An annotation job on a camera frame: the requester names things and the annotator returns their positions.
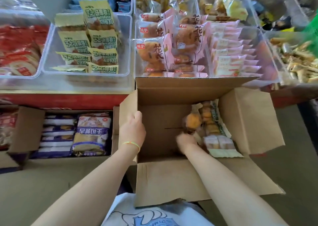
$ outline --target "cardboard box flap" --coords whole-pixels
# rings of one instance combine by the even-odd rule
[[[45,111],[20,106],[8,152],[29,152],[39,148]]]
[[[127,121],[127,116],[129,114],[135,114],[138,110],[138,92],[135,90],[130,95],[124,99],[122,103],[119,105],[119,128]],[[120,146],[124,141],[122,141],[121,137],[118,137],[118,146]]]
[[[17,164],[8,154],[7,152],[0,152],[0,168],[16,168],[19,164]]]
[[[137,164],[135,207],[162,204],[178,198],[187,201],[211,199],[189,160]]]
[[[246,88],[237,88],[234,92],[249,154],[260,154],[283,146],[285,142],[270,94]]]
[[[136,77],[137,88],[237,88],[242,84],[259,77],[227,77],[227,78],[162,78]]]
[[[222,158],[218,161],[236,174],[257,195],[285,193],[249,157]]]

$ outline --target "yellow-green snack package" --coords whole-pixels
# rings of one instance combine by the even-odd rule
[[[118,65],[98,65],[89,62],[88,72],[98,74],[118,74]]]
[[[55,15],[55,26],[61,31],[85,31],[84,15],[82,13],[58,13]]]
[[[116,49],[102,50],[89,48],[92,54],[92,63],[97,65],[118,65],[118,54]]]
[[[66,52],[89,54],[91,46],[85,31],[58,31]]]
[[[92,48],[97,49],[117,49],[117,33],[111,30],[88,30],[91,37]]]
[[[56,52],[61,55],[62,59],[65,60],[68,65],[88,65],[88,62],[91,61],[90,54],[76,54],[68,52]]]
[[[80,0],[79,5],[90,30],[115,29],[114,14],[107,0]]]
[[[60,66],[52,67],[52,69],[62,71],[62,72],[73,72],[73,73],[88,72],[88,66],[86,65],[60,65]]]

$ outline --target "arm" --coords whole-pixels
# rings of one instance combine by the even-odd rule
[[[181,134],[177,137],[177,143],[229,226],[287,225],[268,203],[233,172],[202,150],[193,136]]]
[[[146,136],[141,112],[130,115],[119,133],[124,141],[141,146]],[[137,146],[121,145],[110,158],[52,204],[32,226],[101,225],[137,153]]]

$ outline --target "hand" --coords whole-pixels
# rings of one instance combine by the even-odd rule
[[[189,135],[189,134],[185,134],[183,132],[177,136],[177,144],[178,144],[179,150],[183,154],[186,154],[186,152],[189,150],[189,148],[199,147],[194,136]]]
[[[119,128],[119,134],[122,142],[132,141],[140,147],[142,146],[146,137],[146,130],[142,123],[140,111],[136,111],[135,115],[130,114],[127,116],[127,122]]]

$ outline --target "white t-shirt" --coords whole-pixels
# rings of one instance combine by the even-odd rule
[[[195,204],[181,202],[134,208],[135,194],[116,196],[101,226],[213,226]]]

